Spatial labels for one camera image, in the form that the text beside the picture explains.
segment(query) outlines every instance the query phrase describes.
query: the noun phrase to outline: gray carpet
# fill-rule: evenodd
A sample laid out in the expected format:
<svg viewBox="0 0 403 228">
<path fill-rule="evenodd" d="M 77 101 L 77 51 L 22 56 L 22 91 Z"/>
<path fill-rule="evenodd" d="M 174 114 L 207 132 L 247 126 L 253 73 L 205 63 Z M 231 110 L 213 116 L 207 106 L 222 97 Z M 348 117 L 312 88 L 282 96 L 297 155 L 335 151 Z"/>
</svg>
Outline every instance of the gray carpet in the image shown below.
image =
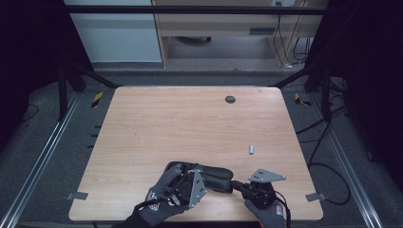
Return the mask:
<svg viewBox="0 0 403 228">
<path fill-rule="evenodd" d="M 278 68 L 267 42 L 262 39 L 215 38 L 212 42 L 177 38 L 171 43 L 168 66 L 161 69 L 103 68 L 102 76 L 125 86 L 268 86 L 279 82 L 297 70 Z M 283 88 L 284 100 L 295 130 L 300 130 L 319 120 L 313 106 L 296 104 L 295 92 L 302 101 L 309 101 L 316 94 L 305 94 L 306 78 Z M 92 227 L 90 223 L 76 223 L 68 218 L 72 201 L 65 199 L 67 192 L 75 192 L 84 174 L 91 154 L 89 145 L 96 142 L 91 137 L 99 132 L 114 90 L 85 77 L 88 84 L 68 126 L 55 148 L 48 166 L 38 182 L 20 220 L 19 227 Z M 103 91 L 98 108 L 90 108 L 97 92 Z M 57 85 L 43 87 L 31 94 L 29 102 L 38 106 L 38 113 L 16 129 L 14 137 L 0 154 L 0 216 L 4 216 L 24 184 L 31 167 L 45 146 L 58 118 Z M 337 108 L 341 99 L 334 99 Z M 36 111 L 29 107 L 25 118 Z M 333 117 L 332 129 L 338 136 L 348 159 L 361 180 L 376 212 L 385 227 L 403 227 L 403 195 L 396 188 L 382 164 L 367 160 L 355 126 L 348 116 L 340 113 Z M 309 160 L 322 131 L 319 125 L 298 135 L 302 152 Z M 335 155 L 326 137 L 317 150 L 314 162 L 322 162 L 340 171 Z M 312 166 L 311 175 L 318 192 L 328 199 L 342 201 L 347 188 L 333 172 L 322 166 Z M 322 201 L 323 219 L 319 221 L 293 221 L 292 227 L 367 227 L 354 198 L 343 206 Z M 160 227 L 259 227 L 255 222 L 244 223 L 164 223 Z"/>
<path fill-rule="evenodd" d="M 265 86 L 280 79 L 280 76 L 265 77 L 267 73 L 261 73 L 251 77 L 228 73 L 226 76 L 200 72 L 196 76 L 189 75 L 166 76 L 159 73 L 147 73 L 146 76 L 121 76 L 115 77 L 114 82 L 124 85 L 136 86 Z M 90 105 L 98 91 L 103 91 L 98 108 L 92 109 Z M 314 123 L 319 119 L 312 106 L 296 104 L 295 92 L 300 92 L 299 85 L 291 85 L 283 89 L 284 100 L 290 112 L 296 130 Z M 309 96 L 300 93 L 302 101 L 308 101 Z M 91 153 L 88 145 L 95 144 L 96 138 L 91 134 L 97 134 L 105 117 L 108 105 L 113 96 L 113 90 L 103 86 L 90 85 L 82 95 L 76 111 L 68 124 L 68 127 L 56 147 L 48 167 L 39 181 L 27 207 L 20 218 L 21 227 L 63 227 L 61 224 L 69 224 L 70 227 L 78 225 L 68 219 L 68 210 L 72 201 L 65 199 L 67 192 L 77 190 L 86 163 Z M 32 103 L 38 105 L 39 112 L 31 120 L 22 123 L 16 131 L 13 141 L 8 146 L 1 160 L 1 191 L 5 196 L 0 199 L 1 212 L 12 203 L 18 189 L 21 187 L 29 169 L 41 151 L 52 127 L 55 125 L 58 112 L 57 86 L 50 85 L 32 94 Z M 342 105 L 342 100 L 335 100 L 335 107 Z M 356 135 L 350 119 L 343 113 L 334 117 L 333 128 L 337 132 L 343 148 L 349 159 L 354 164 L 355 171 L 363 182 L 374 207 L 385 227 L 403 227 L 403 202 L 402 194 L 393 185 L 382 164 L 369 162 L 362 144 Z M 305 133 L 298 135 L 300 141 L 310 141 L 319 138 L 323 127 L 317 126 Z M 318 148 L 314 158 L 315 162 L 323 162 L 334 169 L 339 170 L 335 156 L 325 140 Z M 315 148 L 315 142 L 303 142 L 302 151 L 306 159 L 309 158 Z M 324 192 L 331 200 L 344 200 L 347 196 L 343 182 L 332 172 L 320 166 L 311 168 L 314 184 L 319 192 Z M 366 224 L 352 198 L 347 205 L 336 206 L 323 201 L 324 218 L 319 221 L 306 222 L 294 221 L 293 227 L 366 227 Z M 220 227 L 234 227 L 239 224 L 215 224 Z M 245 223 L 243 226 L 257 225 Z M 165 224 L 164 226 L 179 226 L 178 224 Z M 212 223 L 201 223 L 200 227 L 212 227 Z"/>
</svg>

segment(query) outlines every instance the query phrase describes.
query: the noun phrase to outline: small metal part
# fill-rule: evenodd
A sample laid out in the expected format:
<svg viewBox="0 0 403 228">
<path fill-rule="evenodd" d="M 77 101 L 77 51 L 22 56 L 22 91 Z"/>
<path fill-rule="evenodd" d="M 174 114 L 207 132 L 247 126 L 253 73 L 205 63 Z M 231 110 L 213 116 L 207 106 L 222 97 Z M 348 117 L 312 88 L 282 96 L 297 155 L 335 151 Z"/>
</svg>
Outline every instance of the small metal part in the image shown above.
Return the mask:
<svg viewBox="0 0 403 228">
<path fill-rule="evenodd" d="M 82 193 L 82 192 L 75 192 L 75 193 L 67 193 L 65 196 L 66 200 L 86 200 L 86 197 L 88 196 L 88 193 Z"/>
<path fill-rule="evenodd" d="M 175 196 L 175 194 L 172 195 L 171 200 L 174 201 L 175 205 L 181 206 L 181 202 L 178 200 L 178 198 Z"/>
<path fill-rule="evenodd" d="M 190 195 L 189 207 L 193 208 L 204 195 L 207 193 L 205 190 L 204 181 L 202 180 L 202 174 L 200 170 L 189 170 L 189 172 L 193 172 L 195 177 L 193 179 L 192 185 L 192 193 Z"/>
<path fill-rule="evenodd" d="M 305 195 L 308 201 L 315 201 L 315 200 L 326 200 L 326 196 L 323 193 L 311 193 Z"/>
<path fill-rule="evenodd" d="M 249 145 L 249 154 L 250 154 L 250 155 L 253 155 L 254 153 L 255 153 L 255 146 L 252 145 L 252 144 L 250 144 L 250 145 Z"/>
<path fill-rule="evenodd" d="M 260 168 L 249 178 L 249 180 L 254 182 L 273 182 L 284 181 L 285 177 Z"/>
</svg>

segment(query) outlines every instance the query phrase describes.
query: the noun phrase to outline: metal rail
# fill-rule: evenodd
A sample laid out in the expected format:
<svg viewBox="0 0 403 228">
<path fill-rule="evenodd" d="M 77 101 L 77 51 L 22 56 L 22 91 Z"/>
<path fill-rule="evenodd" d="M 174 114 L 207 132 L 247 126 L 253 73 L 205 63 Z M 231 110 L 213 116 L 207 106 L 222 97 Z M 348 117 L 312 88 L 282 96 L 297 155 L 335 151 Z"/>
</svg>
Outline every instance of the metal rail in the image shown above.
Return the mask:
<svg viewBox="0 0 403 228">
<path fill-rule="evenodd" d="M 21 188 L 11 207 L 7 211 L 6 215 L 3 216 L 0 222 L 1 228 L 13 228 L 17 224 L 17 221 L 23 213 L 29 201 L 29 198 L 33 193 L 33 190 L 36 187 L 36 184 L 41 179 L 42 174 L 47 167 L 48 161 L 50 160 L 50 157 L 53 154 L 57 143 L 60 141 L 60 138 L 62 137 L 62 134 L 66 129 L 66 126 L 72 116 L 72 113 L 74 112 L 75 107 L 77 106 L 80 97 L 81 93 L 73 93 L 73 96 L 68 104 L 69 109 L 65 118 L 57 123 L 54 127 L 53 132 L 48 139 L 48 142 L 39 155 L 38 160 L 33 165 L 26 181 L 24 182 L 23 187 Z"/>
<path fill-rule="evenodd" d="M 63 10 L 68 13 L 161 13 L 161 14 L 274 14 L 326 15 L 345 9 L 298 7 L 233 7 L 233 6 L 43 6 L 41 10 Z"/>
<path fill-rule="evenodd" d="M 320 102 L 317 96 L 315 96 L 315 94 L 310 94 L 310 98 L 311 101 L 313 101 L 313 105 L 317 111 L 317 114 L 320 118 L 323 118 L 322 112 L 320 111 L 319 107 Z M 358 175 L 354 171 L 353 166 L 350 164 L 350 161 L 347 158 L 343 147 L 341 146 L 337 135 L 332 128 L 329 131 L 329 139 L 329 144 L 333 148 L 337 163 L 338 165 L 340 165 L 340 169 L 343 171 L 346 181 L 350 185 L 356 205 L 358 206 L 358 209 L 360 210 L 365 223 L 369 228 L 382 228 L 382 222 L 379 219 L 379 216 L 375 211 L 373 204 L 371 203 L 371 200 L 368 197 L 367 192 L 365 191 L 365 188 L 359 180 Z"/>
</svg>

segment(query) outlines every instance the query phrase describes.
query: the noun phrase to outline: black post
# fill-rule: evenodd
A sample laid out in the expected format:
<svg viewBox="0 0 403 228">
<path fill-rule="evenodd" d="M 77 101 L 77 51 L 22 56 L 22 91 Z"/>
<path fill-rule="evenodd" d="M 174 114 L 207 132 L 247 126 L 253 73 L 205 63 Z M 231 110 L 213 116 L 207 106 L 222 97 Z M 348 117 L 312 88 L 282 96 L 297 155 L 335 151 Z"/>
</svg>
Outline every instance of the black post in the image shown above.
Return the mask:
<svg viewBox="0 0 403 228">
<path fill-rule="evenodd" d="M 328 67 L 325 67 L 323 69 L 323 76 L 322 76 L 322 107 L 321 111 L 323 114 L 323 117 L 327 121 L 327 123 L 330 123 L 332 120 L 332 112 L 330 110 L 330 101 L 329 101 L 329 96 L 330 96 L 330 70 Z"/>
<path fill-rule="evenodd" d="M 63 65 L 60 65 L 58 72 L 59 81 L 59 122 L 63 120 L 67 113 L 67 88 L 66 88 L 66 78 L 63 70 Z"/>
<path fill-rule="evenodd" d="M 116 84 L 110 82 L 109 80 L 103 78 L 102 76 L 98 75 L 94 71 L 89 70 L 89 69 L 87 69 L 87 68 L 85 68 L 85 67 L 83 67 L 83 66 L 81 66 L 81 65 L 79 65 L 77 63 L 70 63 L 70 65 L 71 65 L 71 68 L 74 68 L 76 71 L 78 71 L 78 72 L 80 72 L 82 74 L 85 74 L 86 76 L 98 81 L 99 83 L 101 83 L 101 84 L 103 84 L 105 86 L 108 86 L 110 88 L 117 88 L 117 87 L 121 86 L 121 85 L 116 85 Z"/>
</svg>

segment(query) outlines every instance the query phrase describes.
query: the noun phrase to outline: wall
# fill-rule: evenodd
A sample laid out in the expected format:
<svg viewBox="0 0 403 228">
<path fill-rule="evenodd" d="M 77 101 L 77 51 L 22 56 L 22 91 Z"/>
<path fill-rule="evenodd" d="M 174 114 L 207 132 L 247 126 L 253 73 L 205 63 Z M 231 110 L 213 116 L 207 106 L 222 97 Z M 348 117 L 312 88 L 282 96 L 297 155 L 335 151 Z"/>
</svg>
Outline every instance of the wall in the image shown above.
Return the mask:
<svg viewBox="0 0 403 228">
<path fill-rule="evenodd" d="M 151 5 L 149 0 L 65 0 L 66 5 Z M 92 63 L 160 63 L 152 14 L 71 14 Z"/>
</svg>

